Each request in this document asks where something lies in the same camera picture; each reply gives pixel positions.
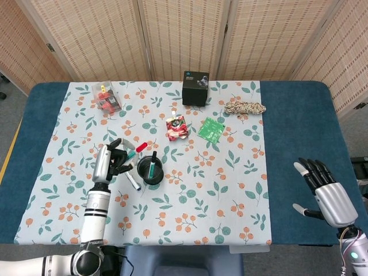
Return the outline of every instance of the woven panel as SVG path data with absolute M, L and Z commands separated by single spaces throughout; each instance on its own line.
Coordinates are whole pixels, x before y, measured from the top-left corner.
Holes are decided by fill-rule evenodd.
M 283 80 L 333 0 L 239 0 L 224 79 Z
M 210 78 L 215 78 L 228 2 L 141 0 L 141 3 L 156 80 L 181 80 L 185 70 L 209 72 Z
M 132 0 L 32 0 L 81 81 L 150 80 Z
M 294 78 L 326 83 L 337 113 L 368 91 L 367 22 L 367 1 L 344 1 Z
M 16 2 L 0 7 L 0 71 L 27 94 L 41 82 L 71 81 Z

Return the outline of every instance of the black cup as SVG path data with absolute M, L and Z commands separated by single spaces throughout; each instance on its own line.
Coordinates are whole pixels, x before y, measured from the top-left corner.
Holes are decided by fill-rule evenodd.
M 156 158 L 154 176 L 148 178 L 150 171 L 152 156 L 145 156 L 138 162 L 137 171 L 140 177 L 143 178 L 144 182 L 150 185 L 157 185 L 163 179 L 163 170 L 161 160 Z

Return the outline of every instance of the rope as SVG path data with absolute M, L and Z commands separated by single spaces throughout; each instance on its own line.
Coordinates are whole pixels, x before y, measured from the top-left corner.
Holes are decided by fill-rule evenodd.
M 228 102 L 225 105 L 225 112 L 228 114 L 261 114 L 266 111 L 266 107 L 259 102 Z

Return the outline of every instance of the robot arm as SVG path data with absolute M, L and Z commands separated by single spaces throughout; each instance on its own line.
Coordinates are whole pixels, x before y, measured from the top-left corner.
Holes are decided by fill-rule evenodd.
M 109 145 L 104 145 L 98 152 L 92 177 L 94 187 L 88 192 L 85 219 L 80 234 L 80 250 L 69 256 L 54 255 L 19 262 L 0 261 L 1 275 L 99 275 L 99 268 L 104 260 L 100 246 L 104 243 L 105 222 L 110 202 L 108 185 L 114 175 L 125 173 L 134 167 L 133 162 L 124 165 L 127 152 L 117 149 L 120 144 L 135 149 L 130 142 L 117 139 Z
M 354 225 L 358 218 L 344 187 L 332 176 L 321 161 L 299 158 L 294 167 L 304 177 L 314 195 L 320 211 L 293 204 L 293 208 L 303 216 L 325 220 L 338 229 L 338 239 L 342 256 L 341 276 L 346 274 L 348 260 L 359 276 L 368 276 L 368 239 L 363 231 Z

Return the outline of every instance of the snack bag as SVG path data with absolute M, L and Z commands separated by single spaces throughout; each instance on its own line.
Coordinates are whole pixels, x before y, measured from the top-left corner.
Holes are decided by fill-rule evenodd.
M 166 120 L 167 137 L 169 141 L 175 141 L 178 137 L 185 139 L 189 132 L 184 116 L 175 116 Z

